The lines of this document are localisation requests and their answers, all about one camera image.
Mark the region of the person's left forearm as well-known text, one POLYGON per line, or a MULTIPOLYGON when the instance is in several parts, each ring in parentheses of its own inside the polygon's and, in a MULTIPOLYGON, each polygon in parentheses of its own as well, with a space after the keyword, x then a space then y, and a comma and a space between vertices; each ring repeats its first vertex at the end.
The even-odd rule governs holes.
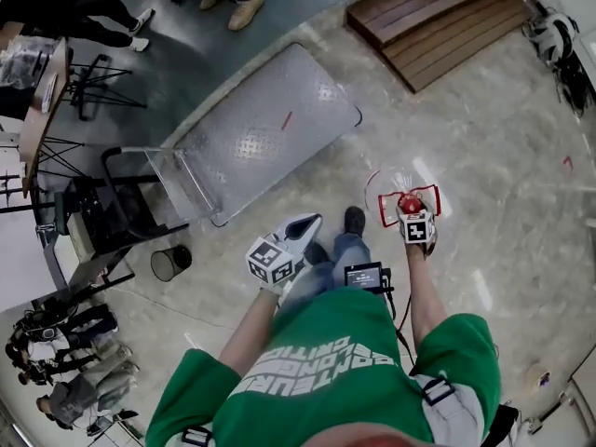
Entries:
POLYGON ((267 289, 260 290, 224 346, 219 361, 239 376, 245 376, 264 353, 278 301, 278 294, 267 289))

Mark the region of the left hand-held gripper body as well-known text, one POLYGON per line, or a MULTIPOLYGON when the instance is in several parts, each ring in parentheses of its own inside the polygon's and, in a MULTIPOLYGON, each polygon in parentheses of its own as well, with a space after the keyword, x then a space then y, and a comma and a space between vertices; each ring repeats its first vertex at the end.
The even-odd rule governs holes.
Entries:
POLYGON ((281 239, 271 233, 257 238, 245 261, 263 288, 282 288, 300 271, 308 244, 305 238, 281 239))

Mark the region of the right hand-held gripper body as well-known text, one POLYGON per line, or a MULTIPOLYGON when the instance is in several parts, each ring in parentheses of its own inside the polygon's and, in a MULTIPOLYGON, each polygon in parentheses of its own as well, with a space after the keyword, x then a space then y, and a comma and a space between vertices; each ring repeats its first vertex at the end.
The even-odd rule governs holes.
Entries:
POLYGON ((407 245, 433 244, 437 229, 434 213, 421 210, 416 213, 399 213, 400 232, 407 245))

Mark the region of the black mesh waste bin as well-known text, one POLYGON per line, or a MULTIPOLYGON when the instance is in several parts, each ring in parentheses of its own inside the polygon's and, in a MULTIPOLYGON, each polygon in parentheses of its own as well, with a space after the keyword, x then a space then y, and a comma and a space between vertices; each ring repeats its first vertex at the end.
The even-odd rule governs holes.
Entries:
POLYGON ((172 281, 192 264, 192 254, 184 245, 166 250, 155 251, 151 255, 150 265, 153 274, 163 282, 172 281))

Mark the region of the brown wooden step platform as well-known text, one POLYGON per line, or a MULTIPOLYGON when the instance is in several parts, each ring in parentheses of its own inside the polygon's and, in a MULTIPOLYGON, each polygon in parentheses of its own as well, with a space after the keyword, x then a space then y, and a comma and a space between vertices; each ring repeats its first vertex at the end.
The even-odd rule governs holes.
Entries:
POLYGON ((345 21, 417 93, 529 16, 522 0, 359 0, 345 21))

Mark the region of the person's green shirt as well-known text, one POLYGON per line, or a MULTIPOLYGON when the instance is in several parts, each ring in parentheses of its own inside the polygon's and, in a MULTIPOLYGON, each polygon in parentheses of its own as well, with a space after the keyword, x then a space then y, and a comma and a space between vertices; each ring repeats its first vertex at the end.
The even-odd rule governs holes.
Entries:
POLYGON ((240 375, 210 354, 187 351, 171 376, 146 434, 146 447, 168 447, 206 427, 209 447, 301 447, 319 432, 372 423, 429 442, 424 414, 463 389, 491 424, 501 378, 486 321, 445 319, 417 350, 411 372, 386 304, 341 288, 278 317, 265 352, 240 375))

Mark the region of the beige shoe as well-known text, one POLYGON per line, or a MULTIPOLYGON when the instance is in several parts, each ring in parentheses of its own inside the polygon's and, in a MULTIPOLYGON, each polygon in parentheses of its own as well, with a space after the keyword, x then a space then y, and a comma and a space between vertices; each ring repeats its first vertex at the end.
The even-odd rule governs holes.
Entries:
POLYGON ((537 392, 550 382, 551 370, 540 363, 532 364, 526 372, 526 384, 531 392, 537 392))

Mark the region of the black screen device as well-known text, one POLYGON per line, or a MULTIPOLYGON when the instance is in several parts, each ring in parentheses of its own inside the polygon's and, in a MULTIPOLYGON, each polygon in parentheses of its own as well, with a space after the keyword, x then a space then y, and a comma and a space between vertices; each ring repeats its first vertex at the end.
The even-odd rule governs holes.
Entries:
POLYGON ((350 265, 345 268, 345 285, 359 288, 373 294, 394 291, 391 286, 391 269, 383 268, 380 262, 350 265))

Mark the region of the person's right forearm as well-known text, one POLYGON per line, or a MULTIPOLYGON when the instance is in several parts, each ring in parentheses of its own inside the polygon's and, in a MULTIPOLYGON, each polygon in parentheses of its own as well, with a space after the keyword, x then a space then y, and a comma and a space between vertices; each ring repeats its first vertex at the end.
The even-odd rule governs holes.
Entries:
POLYGON ((411 323, 415 348, 448 318, 444 305, 432 282, 422 249, 406 245, 406 259, 411 286, 411 323))

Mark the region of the person's black shoe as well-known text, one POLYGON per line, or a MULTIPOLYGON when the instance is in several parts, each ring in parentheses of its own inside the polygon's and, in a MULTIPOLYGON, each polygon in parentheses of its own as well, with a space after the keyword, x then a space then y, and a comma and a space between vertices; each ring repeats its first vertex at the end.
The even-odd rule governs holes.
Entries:
POLYGON ((312 241, 307 246, 304 258, 312 266, 324 264, 330 260, 328 252, 317 241, 312 241))
POLYGON ((360 207, 350 206, 345 210, 344 232, 362 237, 366 226, 366 215, 360 207))

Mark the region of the grey metal platform cart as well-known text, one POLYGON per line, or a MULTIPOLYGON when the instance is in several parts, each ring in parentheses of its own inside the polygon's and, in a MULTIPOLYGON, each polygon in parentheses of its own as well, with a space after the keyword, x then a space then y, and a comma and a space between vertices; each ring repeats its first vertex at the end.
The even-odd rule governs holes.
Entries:
POLYGON ((140 156, 167 196, 173 223, 221 227, 362 120, 330 74, 291 44, 216 103, 174 148, 116 147, 104 169, 140 156), (289 111, 291 121, 281 126, 289 111))

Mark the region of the person's right leg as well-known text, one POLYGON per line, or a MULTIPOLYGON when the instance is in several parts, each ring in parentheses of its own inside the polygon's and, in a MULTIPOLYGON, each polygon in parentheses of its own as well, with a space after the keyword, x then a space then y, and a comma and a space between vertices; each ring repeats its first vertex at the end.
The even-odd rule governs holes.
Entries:
POLYGON ((369 264, 370 250, 361 236, 354 233, 338 235, 333 244, 334 266, 343 275, 347 266, 369 264))

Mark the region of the white and black headset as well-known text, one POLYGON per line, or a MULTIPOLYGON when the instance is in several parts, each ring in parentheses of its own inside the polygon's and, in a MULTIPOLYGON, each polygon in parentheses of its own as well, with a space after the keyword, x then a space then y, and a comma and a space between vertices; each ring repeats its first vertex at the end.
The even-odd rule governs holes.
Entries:
POLYGON ((573 19, 555 12, 532 23, 530 40, 536 46, 539 59, 548 67, 553 67, 572 54, 578 31, 573 19))

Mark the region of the clear bottle with red handle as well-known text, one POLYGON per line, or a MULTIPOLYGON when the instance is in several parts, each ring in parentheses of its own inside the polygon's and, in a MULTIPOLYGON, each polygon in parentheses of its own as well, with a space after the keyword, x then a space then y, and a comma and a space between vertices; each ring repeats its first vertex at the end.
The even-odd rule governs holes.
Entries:
POLYGON ((442 214, 440 189, 433 180, 426 182, 419 174, 399 167, 375 171, 364 185, 364 202, 368 214, 383 228, 399 225, 398 203, 406 213, 428 210, 434 216, 442 214))

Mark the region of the person's leg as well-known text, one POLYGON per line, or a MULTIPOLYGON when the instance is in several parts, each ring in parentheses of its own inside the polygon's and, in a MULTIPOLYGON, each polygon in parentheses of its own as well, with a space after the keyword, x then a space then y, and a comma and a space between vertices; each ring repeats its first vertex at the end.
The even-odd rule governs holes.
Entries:
POLYGON ((361 236, 354 233, 338 235, 333 244, 334 266, 343 275, 347 266, 369 264, 370 250, 361 236))
POLYGON ((277 312, 278 316, 289 314, 312 302, 316 296, 335 288, 334 262, 328 261, 311 266, 293 283, 277 312))

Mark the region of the person's black left shoe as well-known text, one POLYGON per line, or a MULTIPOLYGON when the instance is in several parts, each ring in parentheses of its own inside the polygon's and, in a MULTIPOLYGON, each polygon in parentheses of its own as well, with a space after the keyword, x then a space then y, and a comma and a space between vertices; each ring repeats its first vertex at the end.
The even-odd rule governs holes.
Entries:
POLYGON ((307 246, 304 258, 312 266, 324 264, 330 260, 328 252, 317 241, 312 241, 307 246))

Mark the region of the person's black right shoe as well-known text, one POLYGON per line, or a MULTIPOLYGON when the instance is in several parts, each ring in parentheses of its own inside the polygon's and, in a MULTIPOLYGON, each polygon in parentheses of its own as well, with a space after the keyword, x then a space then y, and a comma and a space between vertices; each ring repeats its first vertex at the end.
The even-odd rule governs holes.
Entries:
POLYGON ((345 210, 344 232, 362 237, 366 226, 366 215, 360 207, 350 206, 345 210))

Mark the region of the black side table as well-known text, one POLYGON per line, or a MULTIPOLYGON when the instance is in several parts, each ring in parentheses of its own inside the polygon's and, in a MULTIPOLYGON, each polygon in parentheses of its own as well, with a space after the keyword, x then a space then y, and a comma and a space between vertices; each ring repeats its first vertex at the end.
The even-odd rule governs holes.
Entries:
POLYGON ((167 237, 189 224, 159 223, 141 191, 154 176, 103 179, 75 177, 61 192, 31 193, 35 220, 50 210, 53 222, 42 237, 44 256, 56 288, 80 291, 97 278, 106 280, 129 251, 144 242, 167 237))

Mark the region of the person's left leg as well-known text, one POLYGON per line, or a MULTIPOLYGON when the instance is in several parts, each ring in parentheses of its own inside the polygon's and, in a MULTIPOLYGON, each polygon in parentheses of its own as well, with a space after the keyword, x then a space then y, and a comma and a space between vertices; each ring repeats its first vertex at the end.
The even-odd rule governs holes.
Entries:
POLYGON ((277 312, 278 316, 289 314, 312 302, 316 296, 335 288, 334 262, 328 261, 311 266, 293 283, 277 312))

